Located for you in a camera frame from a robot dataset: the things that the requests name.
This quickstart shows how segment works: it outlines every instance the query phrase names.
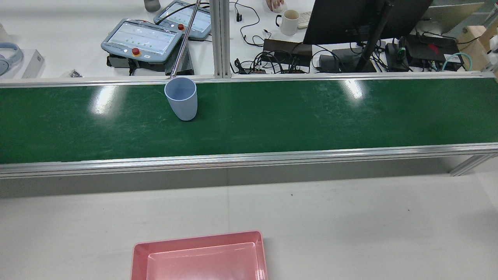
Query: white box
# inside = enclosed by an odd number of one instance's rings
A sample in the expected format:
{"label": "white box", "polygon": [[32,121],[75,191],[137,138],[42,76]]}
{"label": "white box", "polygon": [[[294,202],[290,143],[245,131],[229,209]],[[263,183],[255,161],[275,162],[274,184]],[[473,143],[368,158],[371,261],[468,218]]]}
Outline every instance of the white box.
{"label": "white box", "polygon": [[0,79],[29,79],[41,76],[45,59],[35,49],[22,49],[22,60],[10,67]]}

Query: white table surface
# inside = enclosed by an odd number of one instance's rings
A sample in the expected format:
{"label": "white table surface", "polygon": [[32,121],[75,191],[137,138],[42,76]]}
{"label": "white table surface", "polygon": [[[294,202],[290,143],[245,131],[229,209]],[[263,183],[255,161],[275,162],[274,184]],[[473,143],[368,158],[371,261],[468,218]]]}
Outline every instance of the white table surface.
{"label": "white table surface", "polygon": [[0,279],[125,280],[137,242],[260,230],[269,280],[495,280],[498,167],[486,166],[461,177],[0,199]]}
{"label": "white table surface", "polygon": [[[162,0],[161,7],[170,3]],[[275,25],[276,13],[271,12],[263,0],[240,0],[239,3],[252,6],[261,19],[260,23],[244,29],[248,40],[253,35],[267,38],[263,29],[272,33],[276,40],[301,42],[306,32],[299,29],[294,36],[283,35]],[[312,0],[287,0],[286,8],[298,12],[311,11]],[[255,13],[239,6],[242,22],[236,22],[234,4],[230,4],[230,61],[253,60],[262,48],[243,42],[240,28],[257,21]],[[141,0],[47,0],[17,1],[3,0],[0,3],[0,22],[14,43],[21,48],[37,49],[45,58],[41,78],[59,78],[76,69],[84,77],[127,76],[128,69],[115,69],[106,65],[107,52],[100,44],[108,33],[123,18],[151,21],[160,13],[149,13]],[[329,49],[349,48],[349,44],[327,46]],[[189,42],[196,75],[214,73],[213,49],[210,42]],[[320,48],[313,46],[316,52]],[[315,56],[317,65],[319,55]],[[161,72],[138,69],[136,76],[163,76]]]}

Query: light blue plastic cup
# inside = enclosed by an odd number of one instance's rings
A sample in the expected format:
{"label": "light blue plastic cup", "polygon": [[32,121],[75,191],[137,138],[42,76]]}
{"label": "light blue plastic cup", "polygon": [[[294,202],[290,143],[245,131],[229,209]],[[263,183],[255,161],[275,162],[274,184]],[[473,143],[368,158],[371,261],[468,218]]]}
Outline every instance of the light blue plastic cup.
{"label": "light blue plastic cup", "polygon": [[164,86],[164,93],[175,115],[189,121],[197,114],[197,86],[185,77],[176,77]]}

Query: cardboard box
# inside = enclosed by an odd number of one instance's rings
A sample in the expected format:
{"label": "cardboard box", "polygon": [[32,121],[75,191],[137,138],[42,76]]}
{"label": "cardboard box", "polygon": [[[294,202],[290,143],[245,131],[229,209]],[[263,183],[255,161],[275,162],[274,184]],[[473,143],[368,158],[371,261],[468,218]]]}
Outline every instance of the cardboard box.
{"label": "cardboard box", "polygon": [[[487,53],[490,50],[490,39],[497,34],[498,20],[495,21],[487,30],[484,26],[467,26],[463,33],[458,36],[457,43],[469,42],[475,38],[479,39],[468,43],[458,45],[460,52],[472,57],[472,70],[483,70],[489,63]],[[469,70],[469,60],[462,56],[465,69]]]}

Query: gray cylinder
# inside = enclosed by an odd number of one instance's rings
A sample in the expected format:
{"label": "gray cylinder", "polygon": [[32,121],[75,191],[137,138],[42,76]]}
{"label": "gray cylinder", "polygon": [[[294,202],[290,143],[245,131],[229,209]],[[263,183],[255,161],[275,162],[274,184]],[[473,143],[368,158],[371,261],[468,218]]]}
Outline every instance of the gray cylinder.
{"label": "gray cylinder", "polygon": [[161,3],[159,0],[143,0],[145,4],[145,9],[149,12],[158,11],[161,8]]}

